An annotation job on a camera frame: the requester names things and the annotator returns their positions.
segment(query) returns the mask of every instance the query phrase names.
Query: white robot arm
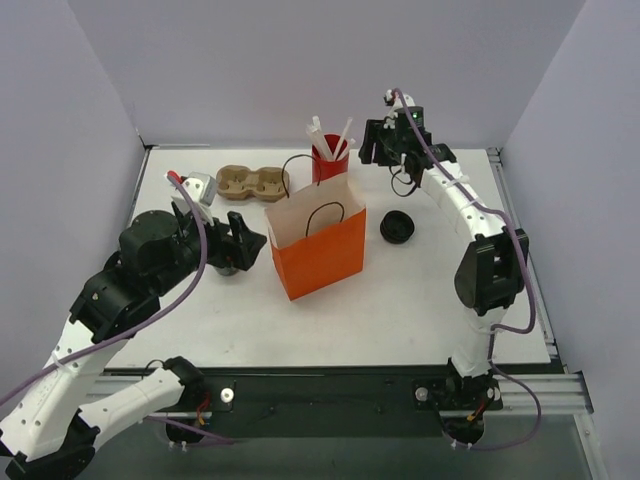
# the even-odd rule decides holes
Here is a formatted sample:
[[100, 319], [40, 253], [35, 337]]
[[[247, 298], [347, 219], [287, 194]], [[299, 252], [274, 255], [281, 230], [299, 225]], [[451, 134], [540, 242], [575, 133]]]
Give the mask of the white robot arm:
[[[465, 332], [451, 364], [460, 379], [478, 379], [467, 384], [482, 385], [483, 378], [491, 378], [492, 327], [502, 321], [524, 288], [513, 243], [500, 216], [478, 209], [484, 204], [449, 147], [432, 143], [431, 133], [424, 129], [423, 108], [398, 91], [387, 91], [385, 102], [391, 111], [382, 120], [367, 121], [360, 159], [365, 164], [400, 166], [411, 177], [414, 190], [421, 187], [433, 198], [458, 236], [468, 243], [454, 278], [464, 308], [461, 316], [465, 319]], [[419, 130], [420, 139], [411, 123]], [[424, 145], [432, 155], [425, 152]], [[438, 161], [438, 168], [431, 157]], [[465, 187], [468, 195], [457, 188], [458, 184]], [[522, 230], [516, 233], [526, 260], [528, 238]]]
[[160, 296], [196, 269], [201, 274], [205, 263], [226, 274], [248, 270], [266, 243], [237, 213], [229, 212], [229, 225], [211, 216], [211, 177], [170, 175], [181, 193], [173, 197], [174, 213], [144, 212], [122, 232], [120, 249], [71, 307], [39, 378], [0, 421], [0, 452], [13, 457], [7, 468], [11, 479], [75, 478], [121, 431], [176, 404], [195, 409], [207, 394], [198, 369], [176, 357], [135, 385], [84, 403], [113, 356], [136, 331], [162, 316]]

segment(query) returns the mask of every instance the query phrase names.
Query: cardboard cup holder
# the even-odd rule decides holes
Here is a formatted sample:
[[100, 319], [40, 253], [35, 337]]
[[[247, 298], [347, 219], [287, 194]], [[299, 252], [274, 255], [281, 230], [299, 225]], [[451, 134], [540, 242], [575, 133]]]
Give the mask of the cardboard cup holder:
[[244, 200], [254, 196], [264, 202], [276, 202], [286, 195], [285, 187], [289, 187], [289, 173], [282, 169], [263, 167], [250, 170], [241, 165], [227, 165], [218, 170], [216, 182], [218, 195], [229, 200]]

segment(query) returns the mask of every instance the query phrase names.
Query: black cup lid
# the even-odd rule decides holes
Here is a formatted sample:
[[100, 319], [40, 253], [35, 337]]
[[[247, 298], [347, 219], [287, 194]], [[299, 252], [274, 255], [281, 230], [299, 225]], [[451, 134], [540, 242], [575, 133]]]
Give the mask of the black cup lid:
[[380, 223], [380, 233], [382, 237], [389, 243], [404, 243], [415, 231], [411, 217], [399, 210], [391, 210], [388, 212]]

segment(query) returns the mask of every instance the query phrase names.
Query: white table surface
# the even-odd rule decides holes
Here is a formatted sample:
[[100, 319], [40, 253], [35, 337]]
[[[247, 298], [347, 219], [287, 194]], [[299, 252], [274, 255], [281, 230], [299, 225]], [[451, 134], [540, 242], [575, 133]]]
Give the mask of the white table surface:
[[[228, 164], [252, 169], [280, 166], [302, 150], [154, 149], [151, 151], [134, 216], [168, 210], [170, 169], [182, 175], [199, 171], [215, 176]], [[502, 202], [484, 150], [456, 150], [471, 184], [490, 207]], [[311, 160], [289, 163], [293, 190], [311, 180]], [[367, 203], [364, 270], [353, 277], [290, 302], [280, 283], [269, 245], [254, 267], [233, 277], [213, 268], [190, 298], [155, 325], [138, 333], [116, 355], [110, 368], [134, 368], [151, 359], [182, 355], [199, 367], [444, 365], [466, 326], [460, 316], [453, 276], [467, 247], [439, 208], [422, 190], [408, 198], [394, 195], [386, 168], [361, 165], [350, 154], [350, 178]], [[407, 188], [398, 184], [398, 190]], [[264, 207], [256, 199], [229, 201], [216, 196], [212, 212], [240, 212], [250, 229], [267, 234]], [[379, 231], [389, 210], [408, 213], [416, 225], [404, 245], [386, 243]], [[192, 277], [162, 299], [167, 305]], [[526, 294], [518, 296], [504, 323], [528, 321]], [[526, 336], [501, 334], [498, 363], [547, 363], [543, 334], [536, 326]]]

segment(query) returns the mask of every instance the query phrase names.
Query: gray wall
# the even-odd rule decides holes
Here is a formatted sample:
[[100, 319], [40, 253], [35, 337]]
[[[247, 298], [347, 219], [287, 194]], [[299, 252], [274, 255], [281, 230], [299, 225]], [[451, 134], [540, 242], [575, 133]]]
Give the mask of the gray wall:
[[0, 65], [6, 392], [42, 367], [84, 281], [115, 247], [143, 151], [64, 0], [0, 4]]
[[588, 0], [504, 149], [562, 358], [583, 369], [613, 478], [640, 443], [640, 3]]
[[307, 142], [399, 86], [454, 146], [502, 146], [583, 0], [69, 0], [147, 143]]

